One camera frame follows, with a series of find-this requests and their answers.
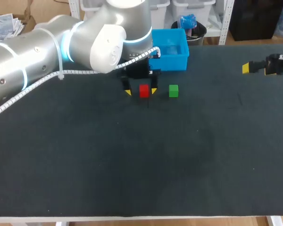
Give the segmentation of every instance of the black trash can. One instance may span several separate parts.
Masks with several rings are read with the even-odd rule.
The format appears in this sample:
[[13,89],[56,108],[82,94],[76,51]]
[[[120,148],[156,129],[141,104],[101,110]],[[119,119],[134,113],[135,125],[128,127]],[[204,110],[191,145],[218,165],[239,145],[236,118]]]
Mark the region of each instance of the black trash can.
[[[178,28],[178,24],[177,21],[174,22],[172,24],[172,29],[173,28]],[[187,42],[189,46],[202,46],[203,44],[203,40],[204,40],[204,36],[207,34],[207,29],[205,26],[203,26],[201,23],[199,23],[197,21],[197,29],[198,29],[198,36],[197,37],[190,37],[190,36],[186,36],[187,37]]]

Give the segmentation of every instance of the storage bin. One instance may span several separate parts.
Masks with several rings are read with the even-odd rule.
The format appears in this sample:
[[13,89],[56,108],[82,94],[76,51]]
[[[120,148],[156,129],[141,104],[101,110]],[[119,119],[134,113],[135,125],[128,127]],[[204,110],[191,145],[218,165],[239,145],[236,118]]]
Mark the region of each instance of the storage bin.
[[208,23],[209,12],[216,0],[173,0],[172,13],[174,21],[179,16],[194,14],[196,20],[206,26]]
[[153,30],[153,46],[160,48],[160,59],[150,59],[151,69],[161,71],[185,71],[187,69],[189,47],[184,29]]
[[[81,9],[85,11],[84,20],[91,18],[103,5],[105,0],[80,0]],[[165,25],[166,8],[170,0],[150,0],[151,21],[153,29],[163,29]]]
[[164,29],[166,8],[170,0],[150,0],[151,21],[153,29]]

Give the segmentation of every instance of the white cable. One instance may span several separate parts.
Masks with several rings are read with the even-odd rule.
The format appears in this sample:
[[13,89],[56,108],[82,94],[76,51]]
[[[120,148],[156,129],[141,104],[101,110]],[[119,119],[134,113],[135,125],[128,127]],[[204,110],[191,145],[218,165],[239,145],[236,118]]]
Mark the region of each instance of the white cable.
[[37,30],[41,30],[41,31],[46,32],[53,39],[55,46],[57,48],[57,52],[58,52],[58,65],[59,65],[59,69],[60,69],[60,71],[59,71],[60,73],[58,75],[58,78],[60,80],[63,80],[64,74],[63,74],[62,53],[61,53],[61,49],[60,49],[60,45],[58,43],[58,40],[56,39],[56,37],[50,31],[46,30],[45,28],[38,28]]
[[[153,47],[152,49],[148,50],[147,52],[145,52],[145,53],[143,53],[139,56],[137,56],[136,58],[129,60],[128,62],[125,62],[123,64],[118,65],[114,70],[126,67],[130,64],[133,64],[134,62],[137,62],[137,61],[147,57],[148,55],[150,55],[154,51],[157,51],[157,55],[158,55],[158,57],[160,57],[160,49],[158,47]],[[78,70],[63,70],[62,73],[63,74],[99,74],[99,72],[95,72],[95,71],[78,71]],[[34,84],[30,85],[29,87],[27,87],[26,89],[24,89],[23,91],[21,91],[20,93],[18,93],[14,97],[12,97],[6,103],[4,103],[3,105],[0,106],[0,114],[2,112],[4,112],[6,109],[8,109],[10,106],[12,106],[15,102],[17,102],[18,100],[23,98],[26,94],[30,93],[32,90],[34,90],[38,86],[42,85],[44,82],[58,76],[59,74],[60,74],[60,71],[50,73],[49,75],[46,75],[45,77],[36,81]]]

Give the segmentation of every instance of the blue object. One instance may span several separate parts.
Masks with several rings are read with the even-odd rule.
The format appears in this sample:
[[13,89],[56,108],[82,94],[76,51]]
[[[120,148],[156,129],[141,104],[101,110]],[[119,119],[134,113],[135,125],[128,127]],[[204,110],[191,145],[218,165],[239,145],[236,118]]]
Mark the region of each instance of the blue object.
[[186,71],[189,47],[184,29],[153,30],[153,46],[160,48],[160,59],[150,59],[151,69]]
[[196,16],[194,16],[194,14],[181,16],[179,18],[179,22],[180,22],[180,26],[178,26],[178,28],[183,28],[185,30],[189,30],[197,27]]

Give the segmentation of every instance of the green cube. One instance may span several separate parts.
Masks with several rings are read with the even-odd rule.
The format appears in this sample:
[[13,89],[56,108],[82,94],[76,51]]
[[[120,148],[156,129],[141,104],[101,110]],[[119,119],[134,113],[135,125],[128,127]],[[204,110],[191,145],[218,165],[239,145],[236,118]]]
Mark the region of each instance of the green cube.
[[169,85],[169,97],[178,97],[178,85]]

